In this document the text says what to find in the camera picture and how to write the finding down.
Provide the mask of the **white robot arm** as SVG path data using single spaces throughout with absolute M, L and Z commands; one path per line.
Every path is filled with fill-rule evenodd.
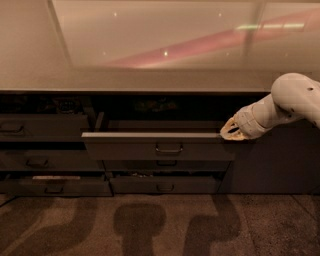
M 320 128 L 320 83 L 299 73 L 288 73 L 275 80 L 269 95 L 238 110 L 220 134 L 225 140 L 252 140 L 278 125 L 301 119 Z

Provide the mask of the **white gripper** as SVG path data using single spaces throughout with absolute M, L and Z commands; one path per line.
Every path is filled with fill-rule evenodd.
M 253 104 L 241 108 L 220 130 L 224 140 L 243 141 L 257 139 L 269 131 L 254 117 Z

